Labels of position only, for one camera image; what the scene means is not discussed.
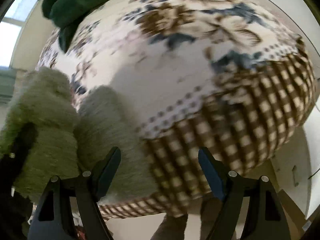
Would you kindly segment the right green curtain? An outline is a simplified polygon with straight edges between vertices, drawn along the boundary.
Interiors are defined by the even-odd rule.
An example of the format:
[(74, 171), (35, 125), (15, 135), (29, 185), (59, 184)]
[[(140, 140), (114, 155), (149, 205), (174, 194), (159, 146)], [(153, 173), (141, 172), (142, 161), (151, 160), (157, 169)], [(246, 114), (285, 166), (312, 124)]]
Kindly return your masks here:
[(0, 104), (11, 101), (14, 94), (17, 71), (8, 67), (0, 67)]

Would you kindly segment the window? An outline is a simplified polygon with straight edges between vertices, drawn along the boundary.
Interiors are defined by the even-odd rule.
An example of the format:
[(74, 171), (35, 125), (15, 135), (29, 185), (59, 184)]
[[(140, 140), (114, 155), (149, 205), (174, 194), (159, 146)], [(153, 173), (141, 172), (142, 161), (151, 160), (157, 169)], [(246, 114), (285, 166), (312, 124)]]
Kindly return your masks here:
[(14, 0), (1, 20), (1, 67), (10, 67), (19, 35), (37, 2)]

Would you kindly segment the floral bed blanket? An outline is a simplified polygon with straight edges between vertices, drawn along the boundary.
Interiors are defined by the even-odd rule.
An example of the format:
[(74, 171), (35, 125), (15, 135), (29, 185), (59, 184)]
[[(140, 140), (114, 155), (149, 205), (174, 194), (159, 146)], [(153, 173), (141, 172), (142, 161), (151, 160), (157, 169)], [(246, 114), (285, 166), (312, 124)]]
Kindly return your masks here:
[(209, 191), (201, 146), (247, 173), (289, 140), (316, 91), (301, 36), (250, 0), (110, 0), (67, 52), (57, 36), (39, 66), (71, 78), (76, 108), (96, 87), (114, 89), (158, 183), (102, 204), (106, 219), (181, 215)]

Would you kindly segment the person's legs grey pants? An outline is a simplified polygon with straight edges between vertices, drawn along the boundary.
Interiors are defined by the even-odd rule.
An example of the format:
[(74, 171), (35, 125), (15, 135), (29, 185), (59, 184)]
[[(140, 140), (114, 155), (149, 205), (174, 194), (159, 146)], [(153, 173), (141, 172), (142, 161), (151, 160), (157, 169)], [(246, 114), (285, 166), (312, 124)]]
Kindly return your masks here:
[(207, 194), (201, 200), (193, 202), (190, 214), (177, 218), (165, 215), (151, 239), (185, 239), (186, 233), (198, 235), (199, 239), (207, 239), (221, 207), (222, 202), (218, 198)]

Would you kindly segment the grey fleece pants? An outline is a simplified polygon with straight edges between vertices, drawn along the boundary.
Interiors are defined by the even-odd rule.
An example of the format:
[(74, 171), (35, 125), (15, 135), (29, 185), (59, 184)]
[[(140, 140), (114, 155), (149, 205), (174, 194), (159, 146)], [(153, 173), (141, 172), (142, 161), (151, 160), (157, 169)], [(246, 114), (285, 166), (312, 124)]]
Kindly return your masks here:
[(39, 201), (52, 176), (66, 179), (91, 171), (114, 146), (120, 148), (121, 162), (100, 203), (117, 204), (156, 192), (142, 143), (111, 88), (91, 90), (75, 109), (68, 77), (42, 67), (25, 76), (11, 101), (1, 130), (1, 157), (27, 123), (34, 124), (37, 136), (14, 188), (32, 202)]

